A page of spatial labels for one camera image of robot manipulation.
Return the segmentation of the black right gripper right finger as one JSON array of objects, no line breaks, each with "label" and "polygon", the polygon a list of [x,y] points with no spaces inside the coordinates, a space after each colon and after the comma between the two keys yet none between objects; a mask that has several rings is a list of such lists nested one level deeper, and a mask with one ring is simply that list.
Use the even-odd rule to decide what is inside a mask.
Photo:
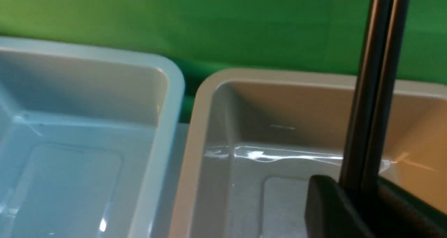
[{"label": "black right gripper right finger", "polygon": [[381,233],[387,238],[445,238],[446,214],[387,179],[379,179],[384,207]]}]

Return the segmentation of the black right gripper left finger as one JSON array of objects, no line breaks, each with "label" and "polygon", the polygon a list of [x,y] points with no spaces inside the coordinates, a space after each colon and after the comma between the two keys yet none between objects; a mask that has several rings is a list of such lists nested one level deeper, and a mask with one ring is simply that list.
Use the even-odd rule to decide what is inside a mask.
[{"label": "black right gripper left finger", "polygon": [[340,185],[330,176],[309,179],[305,208],[309,238],[374,238]]}]

